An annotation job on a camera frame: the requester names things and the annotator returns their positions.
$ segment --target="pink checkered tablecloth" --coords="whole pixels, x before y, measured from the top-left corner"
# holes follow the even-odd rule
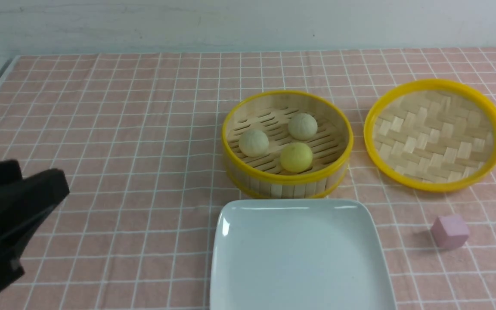
[[[0,82],[0,160],[63,169],[71,194],[27,247],[0,310],[208,308],[217,216],[246,198],[222,166],[220,124],[242,98],[295,89],[334,102],[355,135],[331,198],[374,218],[400,310],[496,309],[496,169],[452,194],[394,183],[366,155],[379,96],[423,78],[496,102],[496,48],[22,56]],[[458,213],[471,237],[439,251],[427,231]]]

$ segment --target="yellow rim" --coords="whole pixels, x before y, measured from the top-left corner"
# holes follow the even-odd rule
[[[485,114],[490,118],[491,124],[493,126],[493,135],[495,140],[494,150],[491,153],[491,157],[488,161],[476,171],[473,175],[470,175],[466,179],[462,179],[450,183],[424,183],[417,181],[415,179],[408,178],[404,175],[397,173],[390,166],[388,166],[378,155],[374,143],[372,141],[372,130],[376,118],[380,115],[382,110],[388,106],[395,99],[400,96],[404,96],[409,93],[419,92],[422,90],[442,90],[445,92],[452,92],[461,96],[464,96],[472,100],[477,106],[479,106]],[[384,172],[390,178],[398,181],[403,185],[407,185],[411,188],[425,190],[429,192],[450,192],[453,190],[458,190],[470,186],[477,181],[481,180],[487,173],[489,173],[496,165],[496,107],[495,105],[483,94],[474,90],[469,86],[464,84],[447,81],[442,79],[427,79],[415,82],[409,82],[390,90],[382,98],[380,98],[374,106],[370,109],[368,116],[366,117],[365,127],[364,127],[364,137],[365,146],[369,153],[370,159],[378,166],[382,172]]]
[[[226,124],[229,122],[230,118],[235,114],[236,110],[243,106],[244,104],[247,104],[248,102],[262,97],[262,96],[269,96],[269,95],[274,95],[274,94],[297,94],[297,95],[302,95],[302,96],[309,96],[315,100],[319,100],[323,102],[324,104],[328,105],[329,107],[333,108],[334,111],[336,111],[340,116],[342,116],[344,122],[346,122],[346,127],[348,129],[348,145],[346,147],[346,151],[338,158],[336,159],[335,162],[331,163],[327,167],[315,171],[312,173],[307,173],[307,174],[302,174],[302,175],[276,175],[276,174],[270,174],[264,171],[260,171],[257,169],[254,169],[253,167],[250,167],[249,165],[245,164],[243,161],[241,161],[236,155],[233,153],[233,150],[229,147],[229,144],[227,143],[227,138],[226,138]],[[246,98],[240,104],[237,104],[231,112],[227,114],[227,117],[225,118],[225,121],[223,122],[223,127],[221,130],[221,141],[223,144],[223,149],[225,150],[226,155],[231,159],[232,163],[237,166],[240,170],[245,172],[246,174],[250,175],[251,177],[257,178],[262,181],[267,181],[269,183],[273,184],[282,184],[282,185],[297,185],[300,183],[309,183],[317,180],[321,180],[323,178],[328,177],[335,171],[337,171],[343,163],[346,162],[348,157],[350,156],[350,153],[353,148],[353,131],[351,129],[350,122],[348,121],[348,118],[338,109],[336,106],[331,104],[330,102],[324,100],[323,98],[319,96],[315,96],[313,94],[308,94],[305,92],[298,92],[296,90],[276,90],[273,92],[265,92],[261,94],[257,94],[255,96],[251,96],[250,98]]]
[[[346,168],[343,172],[342,172],[342,175],[340,175],[340,179],[336,182],[336,184],[332,185],[331,188],[325,190],[324,192],[321,192],[319,194],[316,194],[316,195],[313,195],[311,197],[308,197],[308,198],[324,198],[326,196],[328,196],[330,193],[334,192],[334,190],[340,185],[340,183],[342,182],[342,180],[344,179],[344,177],[346,176],[346,173],[347,173],[348,169]],[[272,197],[266,197],[266,196],[261,196],[260,194],[254,192],[253,190],[249,189],[249,188],[246,188],[246,186],[240,184],[240,182],[238,182],[230,173],[229,171],[227,170],[227,176],[229,177],[229,179],[233,182],[233,184],[235,184],[235,186],[241,190],[241,192],[243,192],[244,194],[247,194],[248,196],[252,197],[252,198],[256,198],[256,199],[273,199]]]

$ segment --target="bamboo steamer lid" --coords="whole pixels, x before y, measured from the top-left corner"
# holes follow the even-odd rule
[[[464,188],[496,164],[496,107],[457,82],[424,80],[395,88],[370,110],[364,131],[378,168],[416,189]]]

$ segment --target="yellow bun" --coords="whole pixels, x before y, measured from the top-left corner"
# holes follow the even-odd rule
[[[281,151],[281,166],[292,173],[300,173],[311,166],[313,153],[305,143],[290,143]]]

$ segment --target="white wall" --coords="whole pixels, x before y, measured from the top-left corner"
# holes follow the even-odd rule
[[[0,0],[0,55],[496,46],[496,0]]]

